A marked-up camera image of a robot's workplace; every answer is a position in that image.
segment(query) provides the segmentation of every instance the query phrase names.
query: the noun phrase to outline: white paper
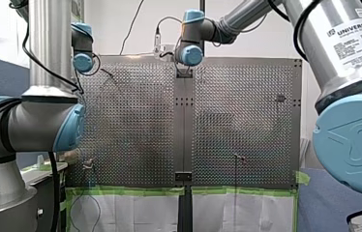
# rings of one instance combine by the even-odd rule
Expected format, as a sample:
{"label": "white paper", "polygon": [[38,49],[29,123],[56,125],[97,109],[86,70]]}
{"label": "white paper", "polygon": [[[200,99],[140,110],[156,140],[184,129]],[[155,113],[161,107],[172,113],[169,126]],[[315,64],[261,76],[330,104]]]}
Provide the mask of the white paper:
{"label": "white paper", "polygon": [[259,232],[263,196],[248,194],[226,195],[224,232]]}
{"label": "white paper", "polygon": [[[102,228],[114,225],[115,228],[115,216],[114,216],[114,196],[93,196],[99,202],[101,207],[100,220],[96,225],[96,231],[104,231]],[[96,201],[88,195],[81,196],[71,209],[71,228],[74,229],[73,224],[80,231],[92,231],[93,226],[97,222],[99,217],[99,208]]]}
{"label": "white paper", "polygon": [[16,24],[9,14],[0,14],[0,39],[16,40]]}
{"label": "white paper", "polygon": [[193,230],[222,232],[226,195],[193,195]]}
{"label": "white paper", "polygon": [[178,220],[178,196],[135,197],[135,224],[173,224]]}
{"label": "white paper", "polygon": [[260,232],[292,232],[293,197],[263,196]]}
{"label": "white paper", "polygon": [[0,39],[0,60],[14,63],[17,58],[17,42]]}
{"label": "white paper", "polygon": [[165,224],[165,225],[157,225],[157,224],[136,224],[135,232],[177,232],[176,224]]}
{"label": "white paper", "polygon": [[134,232],[134,197],[115,197],[117,232]]}

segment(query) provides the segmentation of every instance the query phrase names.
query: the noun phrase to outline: metal rod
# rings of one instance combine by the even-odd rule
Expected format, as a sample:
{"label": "metal rod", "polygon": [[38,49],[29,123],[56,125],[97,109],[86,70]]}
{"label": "metal rod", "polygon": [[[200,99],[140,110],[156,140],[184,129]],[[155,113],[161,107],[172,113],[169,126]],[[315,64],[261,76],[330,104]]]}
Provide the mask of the metal rod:
{"label": "metal rod", "polygon": [[[30,50],[51,71],[71,78],[71,0],[29,2]],[[68,97],[66,83],[54,78],[36,63],[30,65],[29,95]]]}
{"label": "metal rod", "polygon": [[[278,6],[282,2],[277,0],[275,4]],[[266,0],[246,0],[227,14],[223,22],[229,31],[242,31],[270,11],[271,7]]]}
{"label": "metal rod", "polygon": [[[205,0],[199,0],[199,10],[205,13]],[[205,56],[205,41],[202,40],[199,43],[199,46],[201,47],[202,50],[202,56]]]}

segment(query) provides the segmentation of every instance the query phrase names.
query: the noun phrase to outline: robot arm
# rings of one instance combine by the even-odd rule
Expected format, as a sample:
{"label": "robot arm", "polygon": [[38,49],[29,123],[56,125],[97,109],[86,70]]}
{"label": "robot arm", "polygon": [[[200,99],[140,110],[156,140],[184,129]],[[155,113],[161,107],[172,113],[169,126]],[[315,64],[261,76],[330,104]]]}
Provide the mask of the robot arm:
{"label": "robot arm", "polygon": [[[362,193],[362,3],[278,0],[275,4],[281,2],[299,29],[294,40],[302,45],[321,90],[313,138],[317,157],[334,178]],[[201,40],[232,44],[240,31],[270,10],[267,0],[246,0],[219,21],[200,11],[186,11],[176,61],[198,65]]]}

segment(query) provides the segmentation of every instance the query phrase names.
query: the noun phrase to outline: green tape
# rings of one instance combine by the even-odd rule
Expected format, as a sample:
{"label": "green tape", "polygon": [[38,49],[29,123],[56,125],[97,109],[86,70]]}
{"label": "green tape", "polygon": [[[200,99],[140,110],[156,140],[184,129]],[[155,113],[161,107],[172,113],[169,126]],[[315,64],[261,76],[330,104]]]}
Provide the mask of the green tape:
{"label": "green tape", "polygon": [[76,195],[128,195],[128,196],[177,196],[184,195],[184,188],[124,188],[96,186],[92,188],[66,188],[66,193]]}
{"label": "green tape", "polygon": [[295,175],[296,175],[296,183],[298,184],[307,186],[311,181],[311,177],[306,173],[296,171]]}
{"label": "green tape", "polygon": [[234,187],[192,187],[193,195],[210,195],[210,194],[247,194],[247,195],[266,195],[291,197],[296,194],[296,190],[271,190],[263,188],[234,188]]}

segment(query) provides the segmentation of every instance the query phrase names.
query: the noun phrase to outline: blue joint cap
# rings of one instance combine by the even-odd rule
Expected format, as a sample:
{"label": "blue joint cap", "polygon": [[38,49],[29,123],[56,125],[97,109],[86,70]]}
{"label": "blue joint cap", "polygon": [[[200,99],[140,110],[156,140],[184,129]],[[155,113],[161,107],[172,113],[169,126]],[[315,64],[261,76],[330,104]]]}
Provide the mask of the blue joint cap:
{"label": "blue joint cap", "polygon": [[181,51],[181,61],[186,66],[197,66],[202,61],[202,50],[197,45],[189,45]]}
{"label": "blue joint cap", "polygon": [[64,120],[54,141],[54,152],[75,149],[84,132],[84,106],[76,104]]}
{"label": "blue joint cap", "polygon": [[74,25],[75,27],[87,32],[88,34],[92,35],[93,34],[93,30],[91,29],[91,26],[88,25],[87,23],[82,23],[82,22],[73,22],[72,25]]}
{"label": "blue joint cap", "polygon": [[75,55],[73,65],[80,73],[87,73],[93,69],[93,59],[85,53],[79,53]]}
{"label": "blue joint cap", "polygon": [[362,94],[335,101],[323,110],[313,141],[325,169],[362,193]]}
{"label": "blue joint cap", "polygon": [[193,23],[205,19],[205,14],[199,10],[187,10],[184,13],[184,23]]}

